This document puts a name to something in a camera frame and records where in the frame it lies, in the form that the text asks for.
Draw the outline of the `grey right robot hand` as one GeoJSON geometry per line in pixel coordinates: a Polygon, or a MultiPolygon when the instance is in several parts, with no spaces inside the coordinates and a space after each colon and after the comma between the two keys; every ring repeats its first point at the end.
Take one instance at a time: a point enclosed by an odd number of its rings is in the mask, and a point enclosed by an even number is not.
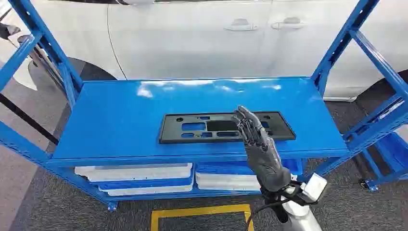
{"type": "Polygon", "coordinates": [[[259,118],[239,105],[231,117],[242,137],[250,169],[261,187],[277,192],[289,185],[291,174],[281,163],[274,140],[268,135],[259,118]]]}

